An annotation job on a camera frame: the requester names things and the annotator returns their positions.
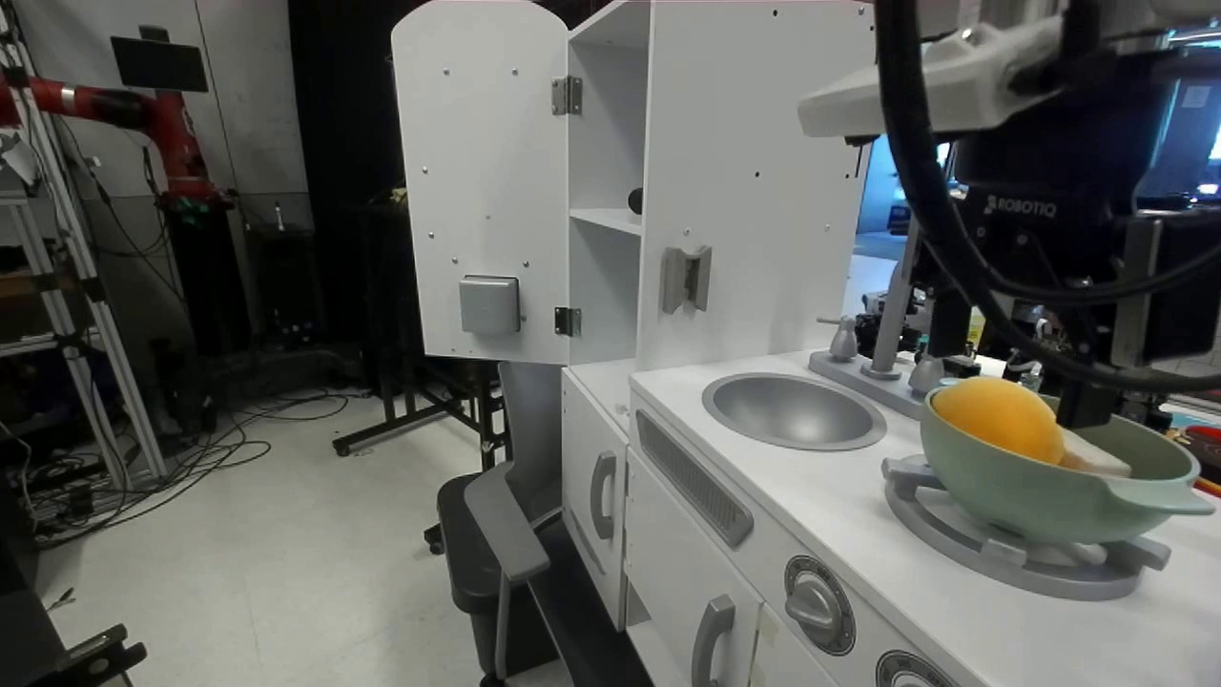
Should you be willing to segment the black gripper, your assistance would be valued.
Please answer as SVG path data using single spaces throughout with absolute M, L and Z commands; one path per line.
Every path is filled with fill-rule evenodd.
M 1133 186 L 1151 161 L 1149 132 L 1039 129 L 960 137 L 951 176 L 964 186 L 955 202 L 975 251 L 1006 281 L 1050 289 L 1093 289 L 1123 278 Z M 1115 367 L 1116 302 L 1046 302 L 998 292 L 1015 329 L 1073 357 Z M 1054 370 L 1069 395 L 1073 427 L 1101 423 L 1123 389 L 1073 382 Z

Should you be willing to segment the red robot arm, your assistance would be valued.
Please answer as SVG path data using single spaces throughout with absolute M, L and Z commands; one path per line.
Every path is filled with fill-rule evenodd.
M 87 87 L 87 85 L 66 85 L 66 80 L 3 67 L 0 127 L 20 120 L 20 110 L 14 110 L 20 91 L 30 91 L 40 115 L 103 120 L 103 127 L 119 127 L 150 137 L 162 166 L 162 190 L 171 199 L 197 199 L 197 202 L 218 199 L 218 184 L 209 177 L 195 120 L 179 91 L 138 95 L 122 87 Z

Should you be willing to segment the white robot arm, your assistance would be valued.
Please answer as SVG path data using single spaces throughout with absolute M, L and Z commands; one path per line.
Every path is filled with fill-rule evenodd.
M 998 148 L 1003 170 L 1023 151 L 1050 156 L 1058 132 L 1101 120 L 1101 91 L 1149 102 L 1151 85 L 1186 72 L 1191 53 L 1179 50 L 1179 35 L 1203 35 L 1215 20 L 1221 0 L 1063 0 L 1058 12 L 1011 27 L 980 20 L 928 40 L 917 0 L 875 0 L 876 64 L 808 91 L 797 102 L 797 120 L 808 137 L 843 137 L 850 143 L 889 137 L 932 260 L 1046 370 L 1105 394 L 1215 394 L 1215 372 L 1186 376 L 1111 367 L 1039 342 L 1006 316 L 1003 302 L 1092 310 L 1154 297 L 1212 275 L 1221 251 L 1203 251 L 1146 278 L 1092 284 L 1020 281 L 985 260 L 933 161 L 941 137 Z

